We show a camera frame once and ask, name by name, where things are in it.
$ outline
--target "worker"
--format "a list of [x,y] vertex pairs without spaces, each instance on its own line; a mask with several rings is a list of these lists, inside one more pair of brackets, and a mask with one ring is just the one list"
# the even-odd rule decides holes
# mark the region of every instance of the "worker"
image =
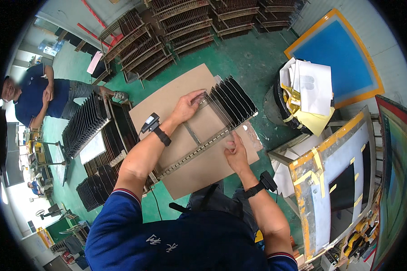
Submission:
[[15,116],[24,126],[39,128],[45,116],[70,120],[80,108],[74,99],[89,97],[92,91],[107,93],[119,100],[128,99],[125,92],[111,91],[104,86],[54,79],[53,67],[39,64],[28,68],[19,84],[6,76],[2,100],[14,101]]
[[38,196],[43,196],[45,194],[45,191],[53,187],[52,184],[47,184],[47,185],[42,185],[40,181],[35,180],[33,182],[27,182],[27,187],[29,187],[33,194],[38,195]]
[[[182,96],[160,124],[162,133],[149,133],[125,157],[114,190],[87,238],[91,270],[297,270],[288,221],[264,189],[248,198],[264,251],[255,246],[255,230],[246,219],[251,213],[239,212],[241,204],[221,200],[216,191],[209,200],[201,191],[193,193],[188,212],[177,220],[143,224],[141,199],[147,176],[165,148],[165,138],[195,114],[204,91]],[[232,136],[224,155],[248,191],[259,181],[250,170],[242,139],[235,132]],[[204,208],[196,206],[199,198]]]

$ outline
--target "green floor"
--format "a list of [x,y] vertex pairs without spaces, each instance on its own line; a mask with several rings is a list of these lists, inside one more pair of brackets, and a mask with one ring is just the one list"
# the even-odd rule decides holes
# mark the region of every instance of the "green floor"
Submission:
[[[171,66],[155,79],[150,82],[144,81],[145,89],[142,88],[140,81],[125,84],[122,73],[118,73],[105,86],[114,91],[127,92],[130,95],[130,100],[134,101],[134,105],[136,105],[163,85],[202,63],[206,64],[213,75],[220,75],[224,78],[232,74],[259,109],[259,114],[252,118],[250,122],[258,133],[264,149],[259,152],[260,160],[252,164],[251,168],[258,177],[265,170],[274,174],[265,151],[272,150],[285,143],[295,137],[297,132],[270,122],[263,113],[263,98],[272,86],[272,80],[277,69],[283,62],[287,61],[283,50],[295,40],[295,35],[286,30],[261,35],[250,32],[248,35],[224,42],[218,41],[218,46],[213,43],[211,47],[181,58],[180,61],[177,61],[177,65]],[[64,44],[54,59],[54,77],[90,83],[90,74],[86,72],[91,61],[90,55],[75,52],[74,49],[75,47],[68,42]],[[44,121],[45,141],[56,142],[62,140],[61,134],[66,124],[67,121],[65,120],[46,117]],[[102,207],[87,212],[78,197],[76,187],[87,177],[80,158],[76,157],[72,161],[68,170],[68,181],[64,187],[61,187],[60,180],[55,176],[54,171],[53,177],[54,192],[52,198],[54,202],[63,203],[66,208],[78,214],[82,220],[88,220],[89,223],[92,223]],[[234,190],[239,186],[240,180],[236,174],[225,178],[226,195],[232,196]],[[180,213],[168,207],[168,204],[173,200],[163,182],[155,186],[154,193],[163,219],[173,220],[178,218]],[[188,198],[189,196],[185,196],[175,202],[185,206]],[[278,203],[291,225],[291,234],[295,242],[302,244],[300,220],[282,198],[279,198]],[[143,198],[142,208],[144,222],[160,220],[152,193]]]

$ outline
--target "pink paper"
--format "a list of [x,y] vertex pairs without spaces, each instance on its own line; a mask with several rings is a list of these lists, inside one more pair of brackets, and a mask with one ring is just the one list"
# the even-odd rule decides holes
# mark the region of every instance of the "pink paper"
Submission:
[[95,70],[96,66],[98,65],[98,62],[101,59],[101,57],[102,57],[101,51],[98,51],[95,53],[95,56],[92,58],[92,61],[89,64],[88,73],[90,73],[90,74],[94,73],[94,70]]

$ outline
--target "black garbage bag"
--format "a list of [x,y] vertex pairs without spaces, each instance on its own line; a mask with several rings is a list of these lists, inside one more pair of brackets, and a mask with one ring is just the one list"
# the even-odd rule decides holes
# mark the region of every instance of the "black garbage bag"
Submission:
[[[286,107],[286,102],[283,100],[283,89],[280,86],[280,70],[281,68],[286,64],[283,63],[279,69],[277,70],[276,76],[274,77],[274,84],[273,84],[273,95],[274,95],[274,100],[277,104],[277,107],[280,110],[280,114],[282,116],[283,120],[286,120],[288,117],[291,116],[291,112],[289,112],[288,108]],[[335,106],[335,101],[332,99],[330,102],[330,106],[334,107]],[[295,118],[292,117],[290,121],[287,121],[286,124],[293,128],[293,129],[297,129],[297,127],[300,126],[300,122]],[[308,127],[302,125],[299,128],[300,132],[302,133],[307,133],[312,135],[313,133],[309,130]]]

